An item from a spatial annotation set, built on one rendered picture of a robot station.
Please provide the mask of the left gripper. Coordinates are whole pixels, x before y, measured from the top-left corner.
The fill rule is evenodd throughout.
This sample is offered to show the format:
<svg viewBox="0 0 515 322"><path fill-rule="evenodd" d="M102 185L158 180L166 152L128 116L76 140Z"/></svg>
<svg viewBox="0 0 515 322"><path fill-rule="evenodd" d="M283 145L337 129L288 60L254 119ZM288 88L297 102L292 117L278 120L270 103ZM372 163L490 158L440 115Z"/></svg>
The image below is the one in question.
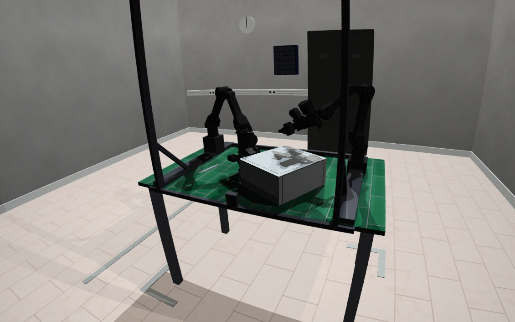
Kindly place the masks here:
<svg viewBox="0 0 515 322"><path fill-rule="evenodd" d="M239 159L242 158L242 157L246 157L246 156L242 156L242 147L246 147L248 148L248 145L247 144L240 144L238 143L237 146L239 147L239 151L237 153L239 153L239 155L228 155L227 157L227 160L228 161L231 161L231 162L238 162L239 163Z"/></svg>

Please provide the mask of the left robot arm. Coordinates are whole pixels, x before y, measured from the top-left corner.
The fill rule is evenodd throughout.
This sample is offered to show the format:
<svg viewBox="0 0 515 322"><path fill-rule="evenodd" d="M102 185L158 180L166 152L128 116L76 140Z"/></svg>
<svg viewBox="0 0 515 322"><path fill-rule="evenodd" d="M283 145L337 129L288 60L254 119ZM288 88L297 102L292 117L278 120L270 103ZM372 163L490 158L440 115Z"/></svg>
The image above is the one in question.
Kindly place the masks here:
<svg viewBox="0 0 515 322"><path fill-rule="evenodd" d="M206 118L206 122L204 124L205 128L207 128L208 136L207 137L216 137L218 136L218 129L220 125L219 114L220 110L223 106L224 100L227 99L228 104L230 105L230 109L233 114L233 124L234 128L237 130L235 133L237 134L237 140L240 144L247 144L248 148L242 147L242 156L251 156L259 153L258 148L251 148L251 146L256 145L258 142L258 138L254 135L251 125L247 120L246 116L242 114L239 104L237 102L237 98L235 97L235 92L225 87L217 87L215 90L216 100L213 105L213 110L210 115ZM246 129L246 130L244 130Z"/></svg>

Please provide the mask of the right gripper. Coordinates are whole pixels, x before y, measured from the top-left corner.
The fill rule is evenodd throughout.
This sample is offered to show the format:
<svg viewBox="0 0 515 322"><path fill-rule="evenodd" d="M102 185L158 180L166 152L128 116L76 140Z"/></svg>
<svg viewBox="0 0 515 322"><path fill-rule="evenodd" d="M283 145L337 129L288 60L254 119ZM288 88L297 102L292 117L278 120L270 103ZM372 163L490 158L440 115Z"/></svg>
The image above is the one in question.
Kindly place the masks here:
<svg viewBox="0 0 515 322"><path fill-rule="evenodd" d="M302 129L309 128L305 123L305 117L302 117L298 121L295 121L295 123L288 122L283 124L283 128L279 129L278 132L289 136L295 133L295 129L297 129L297 131L300 131Z"/></svg>

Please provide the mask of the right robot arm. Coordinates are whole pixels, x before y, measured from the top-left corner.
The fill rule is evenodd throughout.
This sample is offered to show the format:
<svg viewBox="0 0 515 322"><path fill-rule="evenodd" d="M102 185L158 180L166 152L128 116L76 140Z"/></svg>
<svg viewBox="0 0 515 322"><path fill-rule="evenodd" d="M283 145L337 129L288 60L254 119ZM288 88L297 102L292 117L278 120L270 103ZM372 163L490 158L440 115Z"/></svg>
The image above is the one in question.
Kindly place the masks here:
<svg viewBox="0 0 515 322"><path fill-rule="evenodd" d="M348 136L348 140L353 146L353 150L351 151L351 160L364 161L364 151L367 150L368 146L364 143L363 129L367 117L368 106L374 97L375 89L371 85L361 85L360 87L357 87L357 85L349 85L348 91L348 97L353 93L359 93L360 99L355 128L350 131ZM308 127L316 125L320 129L323 122L320 121L319 117L324 120L331 119L336 109L340 106L340 95L341 93L338 94L331 102L324 104L320 108L315 108L311 99L302 101L298 104L302 113L298 108L293 108L289 111L289 115L292 117L293 122L298 121L300 117L304 117L302 114L306 115L306 125ZM315 113L317 113L318 116Z"/></svg>

